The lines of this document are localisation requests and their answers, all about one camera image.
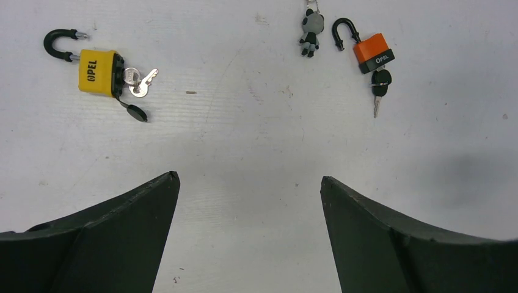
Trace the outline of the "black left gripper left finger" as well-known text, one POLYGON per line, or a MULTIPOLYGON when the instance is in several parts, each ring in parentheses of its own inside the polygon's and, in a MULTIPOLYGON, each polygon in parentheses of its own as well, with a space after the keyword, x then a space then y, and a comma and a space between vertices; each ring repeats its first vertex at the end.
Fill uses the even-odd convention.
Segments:
POLYGON ((1 291, 151 292, 179 191, 170 171, 74 214, 1 233, 1 291))

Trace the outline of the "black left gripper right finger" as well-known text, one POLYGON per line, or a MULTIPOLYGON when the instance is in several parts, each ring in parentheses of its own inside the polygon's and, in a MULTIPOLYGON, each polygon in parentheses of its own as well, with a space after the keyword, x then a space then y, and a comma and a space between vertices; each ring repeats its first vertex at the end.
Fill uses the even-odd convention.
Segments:
POLYGON ((516 292, 517 241, 439 228, 325 176, 321 201, 343 292, 516 292))

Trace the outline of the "orange padlock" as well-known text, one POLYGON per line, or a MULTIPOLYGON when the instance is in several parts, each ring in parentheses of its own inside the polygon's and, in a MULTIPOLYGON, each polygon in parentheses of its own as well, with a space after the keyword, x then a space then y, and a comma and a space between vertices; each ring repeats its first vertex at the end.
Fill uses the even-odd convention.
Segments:
POLYGON ((332 36, 339 51, 344 51, 343 40, 338 33, 338 26, 344 24, 349 28, 351 38, 355 41, 354 54, 359 63, 362 74, 373 72, 395 59, 392 49, 389 48, 381 33, 374 34, 362 41, 354 23, 348 18, 339 18, 332 25, 332 36))

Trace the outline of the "black keys of orange padlock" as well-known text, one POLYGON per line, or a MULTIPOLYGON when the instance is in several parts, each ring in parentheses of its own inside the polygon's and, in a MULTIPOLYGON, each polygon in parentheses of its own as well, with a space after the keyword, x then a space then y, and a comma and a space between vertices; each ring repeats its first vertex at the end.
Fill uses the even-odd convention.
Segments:
POLYGON ((392 75, 386 69, 376 70, 371 76, 371 91, 374 95, 373 116, 377 118, 382 98, 387 94, 389 85, 392 83, 392 75))

